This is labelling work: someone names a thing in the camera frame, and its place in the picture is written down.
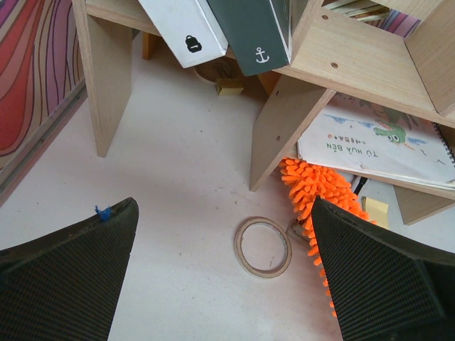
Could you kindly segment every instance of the wooden board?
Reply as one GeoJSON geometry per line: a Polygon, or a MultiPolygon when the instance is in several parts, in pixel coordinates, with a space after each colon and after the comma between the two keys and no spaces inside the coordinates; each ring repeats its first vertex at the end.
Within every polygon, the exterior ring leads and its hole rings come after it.
{"type": "Polygon", "coordinates": [[[438,112],[455,103],[455,1],[444,0],[406,40],[438,112]]]}
{"type": "Polygon", "coordinates": [[[267,93],[267,96],[270,96],[272,94],[273,89],[277,85],[280,76],[281,75],[279,73],[276,73],[274,71],[258,74],[257,78],[259,78],[259,81],[261,82],[264,91],[267,93]]]}
{"type": "Polygon", "coordinates": [[[441,134],[446,140],[447,146],[451,149],[452,153],[455,155],[455,129],[449,128],[447,126],[439,126],[441,134]]]}
{"type": "Polygon", "coordinates": [[[161,37],[154,34],[142,32],[142,59],[150,60],[156,45],[161,37]]]}
{"type": "Polygon", "coordinates": [[[411,225],[455,206],[455,201],[395,186],[398,206],[405,225],[411,225]]]}
{"type": "Polygon", "coordinates": [[[87,0],[87,14],[160,36],[138,0],[87,0]]]}
{"type": "Polygon", "coordinates": [[[447,117],[448,119],[455,119],[455,102],[449,105],[446,109],[442,110],[439,114],[443,117],[447,117]]]}
{"type": "Polygon", "coordinates": [[[105,157],[132,89],[132,29],[88,16],[73,0],[98,156],[105,157]]]}
{"type": "Polygon", "coordinates": [[[425,20],[441,2],[442,0],[375,0],[377,4],[421,20],[425,20]]]}
{"type": "Polygon", "coordinates": [[[299,54],[306,34],[323,0],[294,0],[292,4],[292,60],[299,54]]]}
{"type": "Polygon", "coordinates": [[[436,113],[401,37],[323,8],[292,65],[278,72],[455,126],[436,113]]]}
{"type": "Polygon", "coordinates": [[[253,126],[250,190],[259,188],[334,94],[281,76],[253,126]]]}

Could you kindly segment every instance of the orange chenille mop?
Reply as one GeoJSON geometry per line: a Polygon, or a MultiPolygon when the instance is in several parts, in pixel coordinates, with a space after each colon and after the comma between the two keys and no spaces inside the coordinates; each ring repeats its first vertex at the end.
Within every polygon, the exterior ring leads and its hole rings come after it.
{"type": "MultiPolygon", "coordinates": [[[[316,196],[319,195],[364,220],[369,220],[370,217],[367,212],[362,210],[358,196],[351,190],[350,183],[333,169],[290,158],[283,159],[279,165],[282,168],[282,180],[291,188],[289,198],[294,204],[294,211],[299,214],[299,220],[306,220],[304,235],[310,238],[312,246],[308,255],[317,256],[314,265],[319,266],[322,264],[322,260],[319,256],[318,242],[310,215],[316,196]]],[[[323,285],[328,287],[326,272],[323,268],[319,275],[324,278],[323,285]]]]}

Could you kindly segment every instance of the masking tape roll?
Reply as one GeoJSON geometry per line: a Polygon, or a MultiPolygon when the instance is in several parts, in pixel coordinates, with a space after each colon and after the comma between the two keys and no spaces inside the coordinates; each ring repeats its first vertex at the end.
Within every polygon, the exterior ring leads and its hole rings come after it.
{"type": "Polygon", "coordinates": [[[270,219],[263,218],[263,217],[250,218],[242,226],[240,226],[240,228],[237,230],[237,233],[235,234],[234,250],[235,250],[235,256],[237,257],[237,259],[239,260],[239,262],[243,266],[243,268],[246,271],[250,272],[251,274],[261,277],[261,278],[278,277],[279,275],[281,275],[282,273],[284,273],[286,271],[286,269],[289,266],[289,263],[291,263],[291,258],[292,258],[291,242],[289,241],[289,238],[286,235],[286,232],[276,222],[273,222],[270,219]],[[248,227],[250,227],[251,225],[254,225],[254,224],[258,224],[258,223],[267,224],[272,229],[277,231],[285,246],[286,258],[275,269],[272,269],[272,270],[257,269],[255,267],[251,266],[250,263],[247,262],[245,255],[243,254],[243,250],[242,250],[243,234],[245,233],[245,231],[247,230],[248,227]]]}

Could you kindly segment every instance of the colorful wavy pattern panel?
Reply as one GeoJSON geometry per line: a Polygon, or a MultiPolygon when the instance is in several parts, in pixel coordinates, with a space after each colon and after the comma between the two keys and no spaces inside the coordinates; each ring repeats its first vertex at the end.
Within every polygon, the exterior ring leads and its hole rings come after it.
{"type": "Polygon", "coordinates": [[[71,0],[0,0],[0,169],[82,78],[71,0]]]}
{"type": "Polygon", "coordinates": [[[367,24],[406,38],[415,31],[420,22],[420,19],[393,9],[386,19],[369,21],[367,24]]]}

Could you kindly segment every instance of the spiral notebook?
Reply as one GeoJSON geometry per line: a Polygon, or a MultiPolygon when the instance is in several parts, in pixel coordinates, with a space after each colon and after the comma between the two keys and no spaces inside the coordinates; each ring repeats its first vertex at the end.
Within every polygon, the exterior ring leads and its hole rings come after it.
{"type": "Polygon", "coordinates": [[[455,158],[439,126],[336,94],[298,142],[309,163],[455,189],[455,158]]]}

